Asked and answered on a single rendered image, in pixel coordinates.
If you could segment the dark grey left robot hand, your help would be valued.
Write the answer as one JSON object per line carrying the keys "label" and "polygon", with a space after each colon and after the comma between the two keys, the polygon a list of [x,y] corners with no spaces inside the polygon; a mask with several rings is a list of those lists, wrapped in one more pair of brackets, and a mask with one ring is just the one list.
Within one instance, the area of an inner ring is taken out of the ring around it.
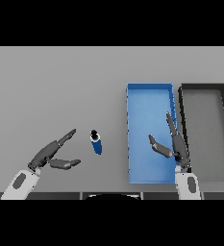
{"label": "dark grey left robot hand", "polygon": [[68,134],[63,136],[59,140],[54,140],[43,147],[28,163],[28,167],[33,171],[37,172],[38,169],[44,167],[47,163],[50,164],[52,168],[68,170],[72,166],[76,166],[81,161],[80,160],[59,160],[54,159],[56,153],[63,147],[63,145],[74,136],[76,130],[71,130]]}

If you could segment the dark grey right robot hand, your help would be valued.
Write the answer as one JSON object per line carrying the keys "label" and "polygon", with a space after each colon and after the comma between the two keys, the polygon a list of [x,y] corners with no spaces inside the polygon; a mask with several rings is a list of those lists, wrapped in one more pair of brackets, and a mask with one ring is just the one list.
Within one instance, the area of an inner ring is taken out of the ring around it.
{"label": "dark grey right robot hand", "polygon": [[169,112],[166,113],[166,122],[169,127],[171,139],[172,139],[172,150],[159,144],[152,135],[149,135],[149,141],[152,145],[152,149],[165,156],[167,159],[174,157],[184,171],[191,172],[190,159],[187,152],[187,145],[182,135],[176,130],[174,122]]}

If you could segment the dark grey bin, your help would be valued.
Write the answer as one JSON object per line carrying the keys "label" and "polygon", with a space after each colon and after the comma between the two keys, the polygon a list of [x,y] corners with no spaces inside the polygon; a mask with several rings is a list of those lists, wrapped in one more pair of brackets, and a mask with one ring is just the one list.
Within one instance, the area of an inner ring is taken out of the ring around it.
{"label": "dark grey bin", "polygon": [[200,182],[224,182],[224,84],[181,84],[183,135]]}

